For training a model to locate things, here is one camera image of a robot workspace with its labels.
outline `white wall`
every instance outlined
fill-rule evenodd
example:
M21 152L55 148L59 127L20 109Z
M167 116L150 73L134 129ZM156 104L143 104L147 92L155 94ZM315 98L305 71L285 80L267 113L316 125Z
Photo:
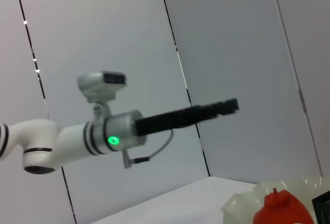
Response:
M189 106L163 0L22 0L51 120L62 127L92 120L92 106L76 78L94 70L127 74L128 87L111 103L114 114L145 116ZM146 156L169 132L152 135ZM153 161L124 170L121 154L92 157L64 167L79 224L90 223L172 189L207 177L194 127Z
M0 123L46 119L18 0L0 0ZM74 223L61 171L32 175L17 147L0 162L1 223Z
M330 1L278 0L321 167L330 175Z
M320 175L275 0L166 0L193 104L237 97L199 125L213 176Z

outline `red toy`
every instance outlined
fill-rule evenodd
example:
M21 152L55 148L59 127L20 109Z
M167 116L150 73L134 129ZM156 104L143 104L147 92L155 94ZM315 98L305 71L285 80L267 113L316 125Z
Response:
M253 219L253 224L314 224L307 208L287 190L265 196L265 204Z

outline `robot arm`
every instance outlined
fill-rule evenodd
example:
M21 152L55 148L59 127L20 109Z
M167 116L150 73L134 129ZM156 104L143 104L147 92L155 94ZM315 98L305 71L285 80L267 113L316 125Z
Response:
M85 74L78 79L78 85L87 101L94 103L93 121L67 127L62 132L57 123L49 120L0 124L0 161L20 145L24 151L23 167L33 174L50 173L84 157L118 151L122 151L125 168L129 168L131 164L151 158L130 159L127 152L129 148L144 145L148 134L190 126L218 115L233 114L239 109L237 100L232 99L148 118L142 118L137 110L112 116L107 102L114 100L115 93L126 85L124 74Z

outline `camera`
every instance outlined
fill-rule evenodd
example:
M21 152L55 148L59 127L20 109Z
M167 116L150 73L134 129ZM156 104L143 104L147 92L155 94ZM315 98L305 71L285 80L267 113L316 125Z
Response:
M78 87L89 103L107 103L114 100L115 93L125 86L126 75L119 72L94 72L78 78Z

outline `wire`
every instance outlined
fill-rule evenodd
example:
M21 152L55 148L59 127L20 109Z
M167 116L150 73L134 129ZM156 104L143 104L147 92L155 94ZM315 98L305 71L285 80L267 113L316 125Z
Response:
M163 146L161 146L158 150L156 150L156 152L154 152L152 155L149 156L149 158L155 157L158 153L160 153L165 147L167 147L168 144L170 144L171 140L173 139L174 136L174 132L173 130L171 130L171 134L170 137L168 138L168 140L165 142L165 144Z
M171 130L171 134L170 137L168 138L168 140L164 143L163 146L161 146L158 150L156 150L154 153L152 153L150 156L148 157L142 157L142 158L134 158L131 161L131 163L133 164L139 164L142 162L147 162L149 161L152 157L155 157L158 153L160 153L162 150L164 150L164 148L166 148L168 146L168 144L170 144L171 140L173 139L174 136L174 132L173 130Z

